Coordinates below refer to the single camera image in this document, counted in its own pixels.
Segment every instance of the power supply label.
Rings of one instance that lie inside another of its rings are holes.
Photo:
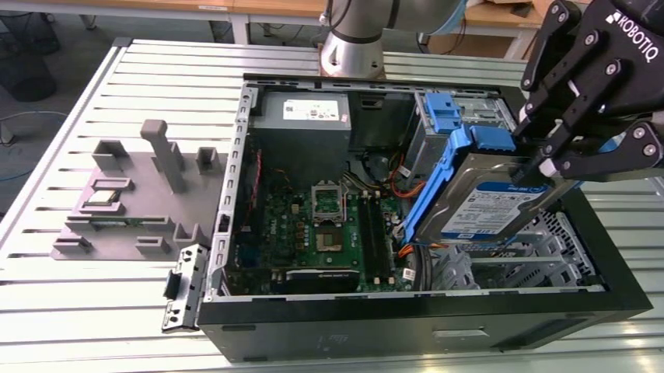
[[[283,119],[339,121],[339,104],[331,99],[288,99],[283,102]]]
[[[519,215],[518,208],[546,189],[494,181],[478,184],[440,230],[443,238],[487,239],[497,235]]]

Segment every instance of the blue drive bay bracket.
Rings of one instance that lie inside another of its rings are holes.
[[[465,124],[449,135],[447,146],[442,157],[434,167],[434,171],[426,182],[424,189],[416,198],[415,205],[406,217],[403,242],[411,242],[415,235],[415,227],[430,210],[428,206],[435,203],[438,192],[446,187],[457,170],[454,169],[454,158],[470,146],[482,150],[497,150],[513,152],[517,147],[513,143],[507,130],[497,127],[466,126]]]
[[[426,93],[426,112],[436,134],[450,134],[462,126],[461,107],[449,93]]]

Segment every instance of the table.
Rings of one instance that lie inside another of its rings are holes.
[[[324,5],[326,0],[0,0],[4,10],[227,21],[237,44],[249,44],[251,23],[318,26]],[[81,20],[89,28],[89,18]],[[467,9],[466,21],[470,35],[511,37],[505,58],[521,59],[542,19],[534,11],[523,19],[509,13],[509,7],[483,3]]]
[[[518,86],[523,64],[384,53],[387,79]],[[181,152],[229,148],[241,74],[316,75],[310,48],[135,40],[112,47],[0,223],[0,371],[179,371],[229,368],[201,333],[160,334],[172,263],[56,262],[48,253],[94,167],[97,141],[148,150],[148,117],[172,124]],[[215,111],[192,111],[205,103]],[[233,365],[244,371],[664,371],[664,201],[646,180],[582,187],[654,309],[535,351]]]

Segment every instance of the wooden table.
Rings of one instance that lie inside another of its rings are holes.
[[[200,19],[232,24],[235,43],[249,44],[251,23],[319,25],[318,17],[327,0],[0,0],[0,9],[72,13],[97,16]],[[505,58],[523,55],[541,17],[534,11],[526,18],[509,13],[510,7],[493,3],[466,11],[466,34],[511,37]],[[81,17],[85,26],[89,19]]]

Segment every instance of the motherboard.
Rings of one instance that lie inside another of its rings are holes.
[[[398,211],[379,194],[268,194],[257,240],[240,241],[227,272],[233,295],[402,291],[387,237]]]

